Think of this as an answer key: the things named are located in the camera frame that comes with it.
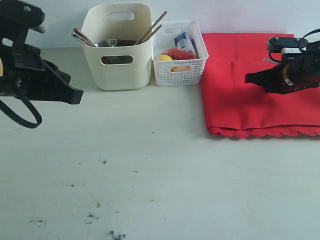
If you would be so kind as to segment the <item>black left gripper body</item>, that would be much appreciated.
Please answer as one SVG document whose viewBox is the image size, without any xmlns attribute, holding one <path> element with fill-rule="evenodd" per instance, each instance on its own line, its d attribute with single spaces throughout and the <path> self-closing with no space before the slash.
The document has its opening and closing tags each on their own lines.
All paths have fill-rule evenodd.
<svg viewBox="0 0 320 240">
<path fill-rule="evenodd" d="M 19 98 L 22 93 L 30 101 L 71 103 L 71 76 L 41 57 L 39 48 L 22 44 L 0 44 L 0 94 Z"/>
</svg>

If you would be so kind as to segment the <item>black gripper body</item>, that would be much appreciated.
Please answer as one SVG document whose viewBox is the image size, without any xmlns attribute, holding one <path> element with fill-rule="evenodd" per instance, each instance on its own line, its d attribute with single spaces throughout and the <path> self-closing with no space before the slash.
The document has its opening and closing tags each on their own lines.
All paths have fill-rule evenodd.
<svg viewBox="0 0 320 240">
<path fill-rule="evenodd" d="M 283 78 L 284 92 L 289 94 L 297 91 L 317 88 L 320 86 L 320 41 L 308 41 L 304 48 L 283 48 L 278 67 Z"/>
</svg>

